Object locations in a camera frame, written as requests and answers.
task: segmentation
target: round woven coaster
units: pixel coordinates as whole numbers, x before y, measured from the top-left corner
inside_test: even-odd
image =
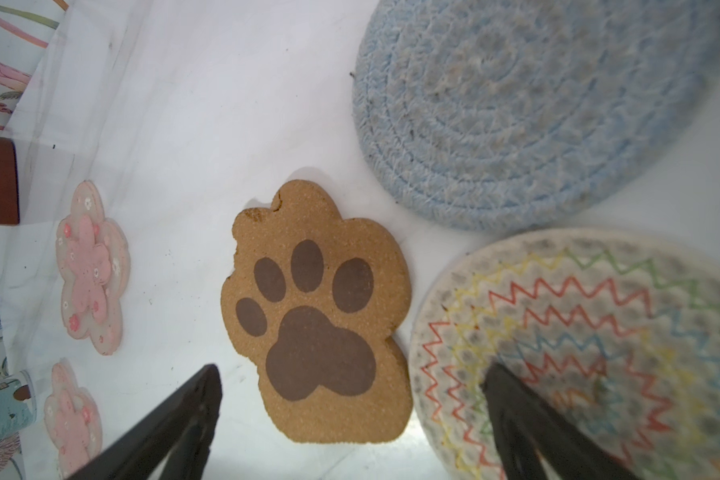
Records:
[[[403,205],[514,230],[638,175],[719,72],[720,0],[381,0],[355,126]]]
[[[720,269],[698,254],[542,230],[443,274],[408,366],[418,417],[456,478],[504,478],[480,390],[492,361],[640,478],[720,480]]]

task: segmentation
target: label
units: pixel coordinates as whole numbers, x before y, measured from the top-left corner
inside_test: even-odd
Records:
[[[32,381],[26,372],[0,379],[0,440],[31,425],[37,412]]]

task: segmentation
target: white marble surface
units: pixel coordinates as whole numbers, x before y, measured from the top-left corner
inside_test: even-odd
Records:
[[[98,401],[105,447],[214,362],[224,399],[205,478],[446,478],[415,414],[387,445],[290,442],[220,313],[234,217],[291,178],[316,180],[345,216],[373,218],[397,238],[414,288],[396,337],[405,351],[436,276],[498,238],[417,218],[366,167],[349,72],[374,4],[78,0],[68,11],[7,128],[23,217],[0,227],[0,312],[10,368],[67,358]],[[130,244],[124,340],[112,357],[69,338],[60,319],[54,232],[86,179]],[[667,156],[562,224],[653,232],[720,262],[720,84]],[[54,478],[42,425],[22,443],[30,478]]]

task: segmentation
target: blue woven coaster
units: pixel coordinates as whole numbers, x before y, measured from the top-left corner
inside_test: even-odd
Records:
[[[516,230],[637,176],[719,72],[720,0],[381,0],[355,125],[403,205]]]

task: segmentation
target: pink flower-shaped coaster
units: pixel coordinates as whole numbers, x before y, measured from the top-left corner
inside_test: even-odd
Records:
[[[59,449],[59,470],[66,478],[101,452],[101,417],[64,365],[54,365],[50,381],[54,391],[45,401],[45,427]]]
[[[128,283],[128,244],[91,182],[77,186],[70,214],[56,232],[56,261],[64,289],[61,318],[74,339],[89,336],[102,355],[112,355],[123,337],[120,296]]]

